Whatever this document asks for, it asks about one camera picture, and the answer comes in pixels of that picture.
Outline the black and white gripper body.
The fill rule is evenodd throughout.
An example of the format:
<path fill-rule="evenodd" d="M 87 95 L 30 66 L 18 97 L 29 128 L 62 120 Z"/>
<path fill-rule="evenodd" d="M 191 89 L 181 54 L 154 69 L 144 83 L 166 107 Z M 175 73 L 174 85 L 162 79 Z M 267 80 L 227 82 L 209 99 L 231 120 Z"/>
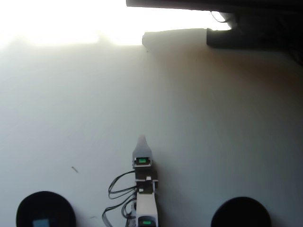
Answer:
<path fill-rule="evenodd" d="M 152 157 L 133 157 L 133 168 L 150 168 L 153 164 Z"/>

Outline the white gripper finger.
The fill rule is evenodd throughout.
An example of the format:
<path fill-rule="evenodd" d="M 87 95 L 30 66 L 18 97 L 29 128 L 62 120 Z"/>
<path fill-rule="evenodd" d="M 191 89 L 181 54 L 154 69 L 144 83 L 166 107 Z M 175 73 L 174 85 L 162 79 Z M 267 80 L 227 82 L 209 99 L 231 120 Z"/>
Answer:
<path fill-rule="evenodd" d="M 144 135 L 141 135 L 138 138 L 136 147 L 132 153 L 133 159 L 135 158 L 152 158 L 152 150 L 148 146 L 146 137 Z"/>

